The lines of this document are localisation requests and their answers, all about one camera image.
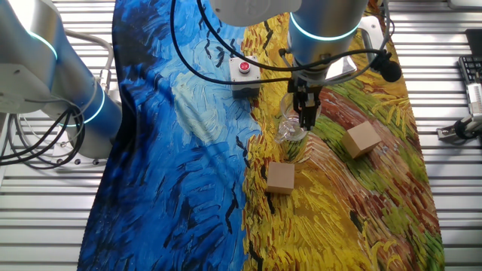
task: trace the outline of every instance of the van gogh painting print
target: van gogh painting print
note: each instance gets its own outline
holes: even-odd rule
[[[404,80],[366,72],[321,94],[301,142],[277,144],[285,82],[257,99],[190,73],[172,45],[169,0],[117,0],[113,38],[124,118],[90,213],[78,270],[442,270],[444,250]],[[284,66],[288,14],[248,28],[206,13],[246,56]],[[178,0],[188,62],[229,78],[232,57]],[[361,48],[358,33],[352,50]],[[395,54],[393,46],[389,49]],[[367,65],[364,55],[353,60]],[[263,70],[262,78],[290,74]],[[382,142],[354,160],[344,133]],[[270,161],[293,163],[291,195],[266,194]]]

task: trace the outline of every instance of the emergency stop button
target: emergency stop button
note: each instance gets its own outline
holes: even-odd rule
[[[249,63],[241,62],[239,64],[239,72],[241,72],[243,74],[247,74],[247,73],[249,73],[250,70],[251,70],[251,65],[249,65]]]

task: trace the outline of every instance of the metal table surface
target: metal table surface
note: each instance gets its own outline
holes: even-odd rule
[[[111,42],[114,0],[56,0],[67,29]],[[393,41],[400,57],[432,193],[440,219],[447,270],[482,270],[482,148],[437,140],[437,127],[468,113],[456,61],[470,54],[463,32],[482,28],[482,13],[454,11],[441,0],[391,0]],[[74,38],[74,49],[95,75],[107,52]],[[116,74],[113,69],[117,87]],[[50,121],[27,114],[37,132]],[[36,172],[24,165],[0,169],[0,270],[75,270],[84,227],[103,167]]]

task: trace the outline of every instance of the clear plastic cup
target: clear plastic cup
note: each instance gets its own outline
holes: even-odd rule
[[[318,108],[316,117],[321,113],[322,107]],[[297,142],[307,136],[308,131],[300,127],[300,116],[293,109],[293,93],[286,93],[279,103],[282,118],[278,126],[278,134],[275,137],[277,143],[284,141]]]

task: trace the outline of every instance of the blue led ring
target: blue led ring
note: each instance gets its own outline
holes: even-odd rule
[[[44,38],[42,38],[41,36],[35,34],[34,32],[32,31],[27,31],[33,38],[36,38],[38,39],[39,41],[41,41],[43,44],[47,45],[47,47],[49,47],[52,52],[53,52],[53,55],[55,55],[55,60],[58,59],[57,57],[57,52],[55,51],[55,48],[53,48],[52,44],[50,44],[48,41],[46,41]]]
[[[349,32],[347,32],[343,35],[339,35],[337,37],[321,37],[321,36],[318,36],[318,35],[311,34],[307,30],[301,28],[301,26],[294,19],[293,13],[290,13],[290,17],[291,17],[291,21],[293,22],[294,26],[296,26],[296,28],[298,30],[300,30],[301,33],[303,33],[305,36],[307,36],[309,38],[316,39],[317,41],[338,41],[342,38],[346,38],[346,37],[350,36],[351,34],[353,34],[358,29],[358,27],[360,26],[360,23],[358,23],[358,25],[354,29],[352,29],[351,31],[349,31]]]
[[[100,107],[99,107],[99,110],[97,110],[97,112],[92,115],[92,117],[89,117],[88,120],[84,121],[84,124],[87,124],[89,121],[93,120],[95,117],[97,117],[97,115],[100,113],[100,111],[102,110],[102,107],[104,107],[104,102],[105,102],[105,92],[102,91],[102,103],[100,104]],[[76,124],[69,124],[67,125],[67,127],[76,127],[77,125]]]

